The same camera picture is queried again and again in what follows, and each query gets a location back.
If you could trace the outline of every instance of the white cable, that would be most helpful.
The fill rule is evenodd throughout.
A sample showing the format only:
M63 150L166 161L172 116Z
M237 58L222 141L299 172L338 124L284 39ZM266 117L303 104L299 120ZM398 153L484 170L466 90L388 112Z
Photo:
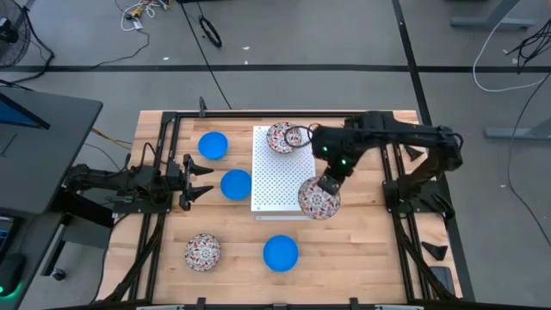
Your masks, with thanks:
M132 5L132 6L128 7L128 8L126 8L126 9L124 10L124 12L122 12L122 16L121 16L121 29L122 29L123 31L133 31L133 30L136 30L136 27L124 28L125 16L127 15L127 12L128 12L130 9L142 5L144 1L145 1L145 0L140 0L138 3L136 3L135 5ZM154 17L155 17L155 10L153 10L152 7L158 7L158 6L160 6L160 5L159 5L159 4L155 4L155 3L153 3L152 1L150 1L148 4L145 5L144 11L147 13L147 15L148 15L150 18L154 18Z
M479 56L476 58L476 60L474 61L474 64L473 64L473 78L474 78L474 82L476 83L476 85L481 89L481 90L485 90L487 92L502 92L502 91L507 91L507 90L520 90L520 89L523 89L523 88L527 88L527 87L532 87L532 86L536 86L538 85L539 83L543 82L544 79L541 79L537 82L534 82L532 84L527 84L527 85L521 85L521 86L513 86L513 87L507 87L507 88L504 88L502 90L490 90L490 89L487 89L485 88L484 86L480 85L479 83L479 80L476 78L476 64L479 62L479 59L480 59L480 56L482 56L482 53L484 52L484 50L486 49L486 45L488 45L488 41L490 41L490 38L492 38L492 35L493 33L496 31L496 29L499 27L499 25L501 25L501 22L507 18L507 16L517 7L517 5L519 4L520 2L518 2L517 4L515 4L515 6L509 11L509 13L507 13L502 19L501 21L498 22L498 24L496 25L496 27L493 28L492 32L490 33L490 35L488 35L488 39L486 39L486 42L484 42L484 45L482 46L482 49L480 50L480 53L479 53Z

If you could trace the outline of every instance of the perforated white board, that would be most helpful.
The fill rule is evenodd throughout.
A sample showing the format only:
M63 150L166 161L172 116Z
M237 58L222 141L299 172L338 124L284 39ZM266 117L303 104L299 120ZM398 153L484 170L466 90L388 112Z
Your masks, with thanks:
M299 188L316 175L312 147L280 154L268 146L269 126L254 126L252 134L251 211L300 211ZM306 130L302 137L307 139Z

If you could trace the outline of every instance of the metal table leg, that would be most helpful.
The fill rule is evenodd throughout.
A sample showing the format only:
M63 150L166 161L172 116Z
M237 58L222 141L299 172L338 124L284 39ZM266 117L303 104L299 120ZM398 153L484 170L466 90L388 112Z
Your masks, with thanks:
M514 128L488 127L484 134L491 139L510 139ZM515 132L517 140L551 140L551 119L547 119L532 128L517 128Z
M449 23L452 27L471 27L471 28L494 28L502 18L504 18L520 0L502 0L493 12L485 18L476 17L454 17ZM525 30L534 26L535 23L529 19L505 18L499 30Z

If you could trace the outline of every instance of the wooden table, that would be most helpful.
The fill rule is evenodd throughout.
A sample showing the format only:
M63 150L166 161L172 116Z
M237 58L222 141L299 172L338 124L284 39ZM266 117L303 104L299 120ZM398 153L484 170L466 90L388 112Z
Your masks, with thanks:
M162 113L141 112L131 164L139 162L144 143L156 144ZM394 111L394 115L399 121L418 122L415 111ZM188 153L197 164L213 168L214 173L194 177L193 184L213 185L214 189L192 204L189 212L183 212L174 201L164 226L153 302L195 304L198 297L206 297L209 304L347 304L350 297L357 297L360 303L406 302L393 222L384 207L381 188L384 173L378 149L366 152L354 175L344 183L340 191L342 207L329 220L256 221L250 210L250 198L229 201L222 195L220 179L228 170L237 168L251 172L252 127L269 126L277 121L283 120L182 120L176 161L181 162L183 154ZM343 119L337 118L285 121L319 122L327 126L343 124ZM209 131L220 131L229 140L227 155L221 160L207 160L197 150L199 138ZM170 134L165 138L164 159L168 156ZM153 154L148 152L145 163L152 164L152 160ZM413 170L423 160L410 162L406 156L406 170ZM396 177L396 165L393 160L391 163ZM316 161L317 173L320 174L325 166L325 162ZM142 215L132 214L113 231L99 299L112 292L132 265L141 219ZM439 214L416 214L416 220L422 241L449 245ZM211 233L221 243L221 260L208 272L193 271L185 263L185 245L198 233ZM272 272L263 262L263 244L276 234L286 234L299 244L299 262L287 273ZM429 266L451 268L455 292L461 296L451 251L442 262L437 262L425 249L423 255ZM415 295L421 298L417 268L409 260ZM144 295L148 270L147 265L142 270L139 296Z

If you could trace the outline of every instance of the patterned bowl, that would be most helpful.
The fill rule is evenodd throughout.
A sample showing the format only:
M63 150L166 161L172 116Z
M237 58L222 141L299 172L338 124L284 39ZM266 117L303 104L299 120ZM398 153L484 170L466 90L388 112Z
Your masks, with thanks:
M196 271L207 271L220 260L220 243L208 233L194 236L186 245L186 264Z
M270 127L266 133L266 140L268 141L269 148L281 154L287 154L294 151L294 147L287 144L284 137L287 130L293 126L296 125L287 121L282 121ZM293 128L289 130L287 132L287 141L293 146L300 145L302 143L300 129Z
M318 185L319 177L307 179L299 189L299 205L306 215L315 220L327 220L341 206L341 195L331 195Z

